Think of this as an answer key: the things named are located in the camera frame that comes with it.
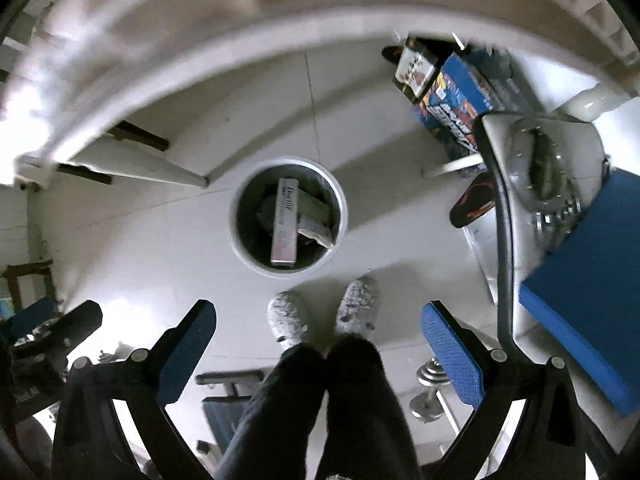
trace blue seat cushion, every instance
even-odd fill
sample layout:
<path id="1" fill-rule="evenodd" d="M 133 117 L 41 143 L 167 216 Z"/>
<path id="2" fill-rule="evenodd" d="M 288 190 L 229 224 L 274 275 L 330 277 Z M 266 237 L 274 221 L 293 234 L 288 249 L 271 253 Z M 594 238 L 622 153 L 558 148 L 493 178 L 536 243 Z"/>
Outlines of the blue seat cushion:
<path id="1" fill-rule="evenodd" d="M 612 172 L 574 232 L 521 284 L 520 303 L 620 415 L 640 406 L 640 177 Z"/>

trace black pants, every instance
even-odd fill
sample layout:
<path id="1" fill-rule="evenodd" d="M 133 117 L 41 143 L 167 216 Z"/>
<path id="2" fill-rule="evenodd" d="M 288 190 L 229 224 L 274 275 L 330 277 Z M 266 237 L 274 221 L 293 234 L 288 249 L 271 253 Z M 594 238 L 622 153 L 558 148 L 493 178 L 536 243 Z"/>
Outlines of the black pants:
<path id="1" fill-rule="evenodd" d="M 308 437 L 325 389 L 328 436 L 316 479 L 422 478 L 380 354 L 349 335 L 327 359 L 304 344 L 282 354 L 244 414 L 216 480 L 304 480 Z"/>

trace wooden beam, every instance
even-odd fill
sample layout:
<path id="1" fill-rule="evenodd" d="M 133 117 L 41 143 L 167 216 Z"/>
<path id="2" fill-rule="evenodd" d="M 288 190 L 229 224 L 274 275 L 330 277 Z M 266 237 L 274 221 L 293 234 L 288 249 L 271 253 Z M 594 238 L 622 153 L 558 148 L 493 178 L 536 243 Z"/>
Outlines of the wooden beam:
<path id="1" fill-rule="evenodd" d="M 135 124 L 127 123 L 127 121 L 120 121 L 111 130 L 109 130 L 109 133 L 116 139 L 133 140 L 134 142 L 151 146 L 161 152 L 165 152 L 169 149 L 168 140 L 154 134 L 150 134 L 148 131 L 143 130 Z"/>
<path id="2" fill-rule="evenodd" d="M 59 164 L 56 171 L 58 173 L 65 173 L 73 176 L 79 176 L 81 178 L 87 178 L 89 180 L 95 180 L 101 184 L 111 184 L 113 177 L 106 173 L 98 173 L 97 171 L 90 170 L 86 166 L 74 166 L 73 164 Z"/>
<path id="3" fill-rule="evenodd" d="M 28 276 L 29 274 L 41 274 L 44 270 L 49 269 L 53 265 L 53 260 L 44 262 L 31 262 L 21 265 L 7 265 L 5 272 L 2 273 L 3 278 L 11 278 L 20 276 Z"/>

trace cardboard box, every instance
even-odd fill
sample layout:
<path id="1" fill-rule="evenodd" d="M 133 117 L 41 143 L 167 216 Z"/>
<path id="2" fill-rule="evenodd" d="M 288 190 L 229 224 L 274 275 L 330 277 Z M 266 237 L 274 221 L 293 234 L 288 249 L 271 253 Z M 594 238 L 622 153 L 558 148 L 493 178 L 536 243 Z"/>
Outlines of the cardboard box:
<path id="1" fill-rule="evenodd" d="M 298 181 L 281 178 L 276 194 L 276 211 L 273 218 L 273 242 L 271 263 L 292 265 L 296 262 L 298 238 Z"/>
<path id="2" fill-rule="evenodd" d="M 436 82 L 418 104 L 416 113 L 434 136 L 452 141 L 462 150 L 450 146 L 447 153 L 456 158 L 478 152 L 472 130 L 481 113 L 501 108 L 497 95 L 475 67 L 457 54 L 451 54 L 442 66 Z"/>
<path id="3" fill-rule="evenodd" d="M 300 215 L 298 232 L 306 238 L 315 240 L 326 249 L 331 249 L 334 246 L 334 240 L 329 228 L 311 216 Z"/>

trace blue padded handle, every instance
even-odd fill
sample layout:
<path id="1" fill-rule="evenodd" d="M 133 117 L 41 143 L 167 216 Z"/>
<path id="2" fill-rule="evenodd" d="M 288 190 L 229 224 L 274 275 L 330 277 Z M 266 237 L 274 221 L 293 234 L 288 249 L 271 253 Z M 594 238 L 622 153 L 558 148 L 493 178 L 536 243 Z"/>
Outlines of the blue padded handle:
<path id="1" fill-rule="evenodd" d="M 484 399 L 482 369 L 433 302 L 424 306 L 421 322 L 422 333 L 442 364 L 458 397 L 477 409 Z"/>
<path id="2" fill-rule="evenodd" d="M 156 401 L 176 402 L 216 331 L 216 308 L 198 300 L 176 328 L 169 329 L 152 348 L 160 365 Z"/>
<path id="3" fill-rule="evenodd" d="M 0 333 L 10 341 L 16 341 L 33 332 L 38 325 L 51 319 L 58 308 L 58 302 L 53 298 L 40 298 L 31 306 L 24 308 L 0 323 Z"/>

